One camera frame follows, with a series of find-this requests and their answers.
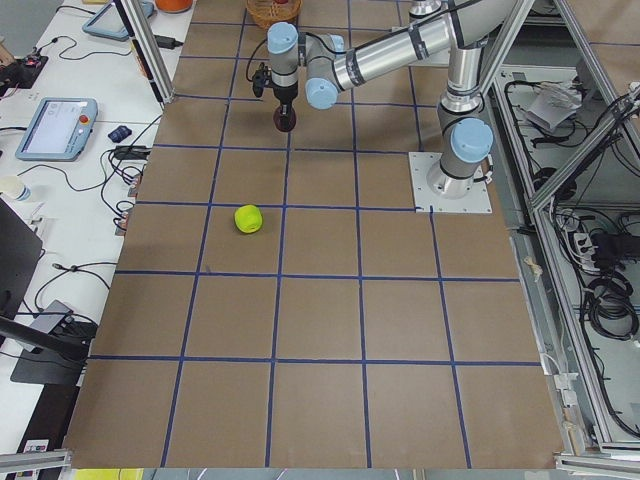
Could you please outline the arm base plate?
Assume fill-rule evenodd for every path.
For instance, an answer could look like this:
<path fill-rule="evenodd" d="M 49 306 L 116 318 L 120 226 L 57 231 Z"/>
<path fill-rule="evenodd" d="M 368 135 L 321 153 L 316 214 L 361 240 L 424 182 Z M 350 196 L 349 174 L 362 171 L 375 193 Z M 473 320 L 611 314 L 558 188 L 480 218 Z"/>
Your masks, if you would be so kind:
<path fill-rule="evenodd" d="M 409 152 L 414 209 L 419 213 L 491 214 L 491 173 L 478 166 L 474 176 L 458 180 L 445 175 L 439 152 Z"/>

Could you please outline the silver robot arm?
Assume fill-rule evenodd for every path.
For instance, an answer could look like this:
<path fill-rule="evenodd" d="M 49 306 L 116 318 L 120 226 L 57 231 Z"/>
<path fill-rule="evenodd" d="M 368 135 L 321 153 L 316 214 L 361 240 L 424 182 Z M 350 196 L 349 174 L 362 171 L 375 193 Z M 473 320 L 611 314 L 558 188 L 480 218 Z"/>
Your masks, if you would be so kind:
<path fill-rule="evenodd" d="M 447 51 L 447 81 L 439 94 L 438 112 L 444 119 L 463 121 L 479 112 L 532 5 L 530 1 L 416 1 L 409 24 L 351 47 L 339 35 L 301 31 L 278 22 L 266 35 L 268 63 L 247 79 L 256 97 L 266 89 L 273 91 L 279 102 L 274 123 L 278 130 L 289 132 L 296 122 L 293 102 L 299 69 L 306 71 L 307 103 L 327 110 L 342 92 Z"/>

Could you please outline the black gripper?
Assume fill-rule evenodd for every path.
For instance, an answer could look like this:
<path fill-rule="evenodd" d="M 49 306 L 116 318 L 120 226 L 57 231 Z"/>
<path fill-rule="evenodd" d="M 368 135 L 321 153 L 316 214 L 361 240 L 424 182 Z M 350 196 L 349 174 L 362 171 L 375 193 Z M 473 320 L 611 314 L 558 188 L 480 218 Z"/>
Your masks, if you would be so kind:
<path fill-rule="evenodd" d="M 277 109 L 277 129 L 291 131 L 293 129 L 293 102 L 298 97 L 297 84 L 289 86 L 273 86 L 273 93 L 280 102 Z"/>

